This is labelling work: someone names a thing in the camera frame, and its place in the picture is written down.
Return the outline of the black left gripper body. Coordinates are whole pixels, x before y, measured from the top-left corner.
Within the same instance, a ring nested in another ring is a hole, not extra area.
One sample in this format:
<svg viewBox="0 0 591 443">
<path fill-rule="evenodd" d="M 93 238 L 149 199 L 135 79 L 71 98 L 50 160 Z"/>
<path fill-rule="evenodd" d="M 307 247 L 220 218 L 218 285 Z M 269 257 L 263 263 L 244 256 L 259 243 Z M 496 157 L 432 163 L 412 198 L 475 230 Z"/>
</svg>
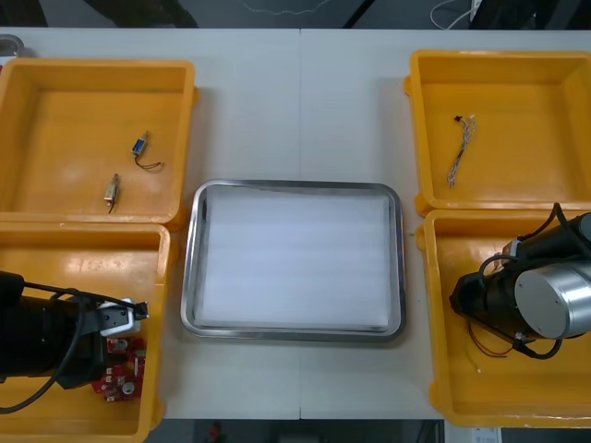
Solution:
<svg viewBox="0 0 591 443">
<path fill-rule="evenodd" d="M 98 326 L 96 319 L 85 318 L 77 347 L 56 379 L 61 388 L 79 388 L 102 378 L 109 365 L 109 357 L 107 341 Z"/>
</svg>

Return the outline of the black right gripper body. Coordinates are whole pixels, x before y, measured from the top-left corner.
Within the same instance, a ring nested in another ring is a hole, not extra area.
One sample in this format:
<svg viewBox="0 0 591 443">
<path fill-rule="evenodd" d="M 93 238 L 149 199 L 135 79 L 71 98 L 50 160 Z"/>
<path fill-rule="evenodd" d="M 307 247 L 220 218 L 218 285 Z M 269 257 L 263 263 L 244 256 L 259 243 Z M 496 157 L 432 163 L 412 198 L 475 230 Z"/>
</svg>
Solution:
<svg viewBox="0 0 591 443">
<path fill-rule="evenodd" d="M 489 277 L 480 277 L 477 272 L 460 277 L 450 296 L 453 312 L 465 320 L 488 323 L 488 281 Z"/>
</svg>

